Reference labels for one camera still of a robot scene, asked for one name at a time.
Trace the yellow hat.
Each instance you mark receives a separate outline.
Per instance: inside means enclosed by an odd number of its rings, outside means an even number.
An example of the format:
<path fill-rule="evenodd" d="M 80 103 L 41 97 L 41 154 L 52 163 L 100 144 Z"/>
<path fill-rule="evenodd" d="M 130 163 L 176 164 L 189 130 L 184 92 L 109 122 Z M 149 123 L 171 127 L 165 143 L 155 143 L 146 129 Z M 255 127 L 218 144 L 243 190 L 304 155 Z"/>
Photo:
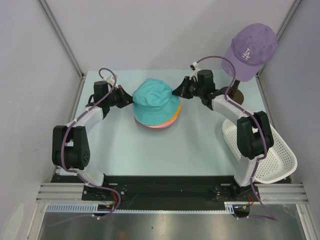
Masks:
<path fill-rule="evenodd" d="M 178 108 L 177 108 L 176 112 L 175 112 L 175 113 L 173 114 L 173 116 L 170 118 L 171 121 L 175 120 L 175 119 L 178 117 L 178 115 L 179 115 L 179 113 L 180 113 L 180 110 L 181 110 L 181 104 L 178 105 Z"/>

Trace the purple baseball cap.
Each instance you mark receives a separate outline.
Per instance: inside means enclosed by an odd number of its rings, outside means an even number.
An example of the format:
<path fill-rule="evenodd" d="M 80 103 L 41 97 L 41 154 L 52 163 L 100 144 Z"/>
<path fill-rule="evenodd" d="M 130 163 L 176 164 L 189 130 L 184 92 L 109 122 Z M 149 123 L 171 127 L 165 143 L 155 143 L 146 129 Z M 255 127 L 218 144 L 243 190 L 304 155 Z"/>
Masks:
<path fill-rule="evenodd" d="M 248 82 L 272 59 L 277 47 L 277 35 L 269 26 L 250 24 L 233 37 L 222 69 L 236 80 Z"/>

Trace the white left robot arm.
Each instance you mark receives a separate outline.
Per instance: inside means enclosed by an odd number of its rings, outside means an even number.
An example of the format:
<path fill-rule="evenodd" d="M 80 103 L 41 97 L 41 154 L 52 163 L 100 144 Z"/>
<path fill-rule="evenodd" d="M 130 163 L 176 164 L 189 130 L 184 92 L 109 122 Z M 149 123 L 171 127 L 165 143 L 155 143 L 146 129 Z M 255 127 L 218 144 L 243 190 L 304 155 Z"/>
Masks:
<path fill-rule="evenodd" d="M 100 200 L 110 196 L 104 174 L 89 166 L 91 152 L 88 133 L 104 120 L 112 107 L 119 109 L 133 103 L 133 98 L 113 77 L 96 81 L 84 112 L 66 125 L 57 125 L 52 132 L 52 162 L 67 173 L 78 176 L 94 186 L 93 194 Z"/>

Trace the teal cap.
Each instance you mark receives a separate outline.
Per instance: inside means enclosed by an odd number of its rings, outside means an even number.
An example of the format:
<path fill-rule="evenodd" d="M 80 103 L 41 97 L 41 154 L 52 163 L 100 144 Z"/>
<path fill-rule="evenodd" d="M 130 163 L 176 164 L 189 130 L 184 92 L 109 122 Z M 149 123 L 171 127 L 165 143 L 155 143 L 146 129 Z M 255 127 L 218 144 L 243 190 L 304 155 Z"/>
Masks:
<path fill-rule="evenodd" d="M 160 125 L 178 111 L 180 100 L 163 80 L 147 78 L 132 94 L 134 118 L 143 125 Z"/>

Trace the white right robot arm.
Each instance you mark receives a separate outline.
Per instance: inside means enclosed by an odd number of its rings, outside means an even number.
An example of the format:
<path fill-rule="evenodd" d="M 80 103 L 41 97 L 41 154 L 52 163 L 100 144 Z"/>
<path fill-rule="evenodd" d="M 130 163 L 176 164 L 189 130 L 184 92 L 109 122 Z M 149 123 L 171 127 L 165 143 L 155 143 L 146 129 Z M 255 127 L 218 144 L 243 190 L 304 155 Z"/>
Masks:
<path fill-rule="evenodd" d="M 211 70 L 196 70 L 185 76 L 172 94 L 184 99 L 198 97 L 204 106 L 220 113 L 236 126 L 236 144 L 240 151 L 239 167 L 234 174 L 237 182 L 230 188 L 231 196 L 242 201 L 249 194 L 259 162 L 274 145 L 268 116 L 265 112 L 251 113 L 216 89 Z"/>

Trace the grey bucket hat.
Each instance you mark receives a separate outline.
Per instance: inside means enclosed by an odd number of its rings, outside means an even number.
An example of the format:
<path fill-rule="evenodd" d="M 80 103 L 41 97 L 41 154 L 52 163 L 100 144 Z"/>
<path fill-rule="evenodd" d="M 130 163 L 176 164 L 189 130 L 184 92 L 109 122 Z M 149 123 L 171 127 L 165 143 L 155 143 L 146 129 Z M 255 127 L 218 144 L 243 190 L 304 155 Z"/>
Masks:
<path fill-rule="evenodd" d="M 136 118 L 134 118 L 134 121 L 135 121 L 135 123 L 136 123 L 138 126 L 143 127 L 143 128 L 148 128 L 148 126 L 147 126 L 147 125 L 142 124 L 142 123 L 141 123 L 141 122 L 139 122 Z"/>

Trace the pink bucket hat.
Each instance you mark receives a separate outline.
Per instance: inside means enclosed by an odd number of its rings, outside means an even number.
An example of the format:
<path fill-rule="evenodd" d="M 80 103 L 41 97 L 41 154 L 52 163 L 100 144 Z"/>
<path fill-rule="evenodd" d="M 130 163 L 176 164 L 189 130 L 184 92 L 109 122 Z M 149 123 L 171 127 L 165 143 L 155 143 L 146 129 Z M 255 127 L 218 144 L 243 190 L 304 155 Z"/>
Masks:
<path fill-rule="evenodd" d="M 156 124 L 156 125 L 145 124 L 144 126 L 148 127 L 148 128 L 152 128 L 152 129 L 164 129 L 164 128 L 168 128 L 168 127 L 172 126 L 176 122 L 177 119 L 178 119 L 178 117 L 176 116 L 176 117 L 173 117 L 170 120 L 167 120 L 167 121 L 160 123 L 160 124 Z"/>

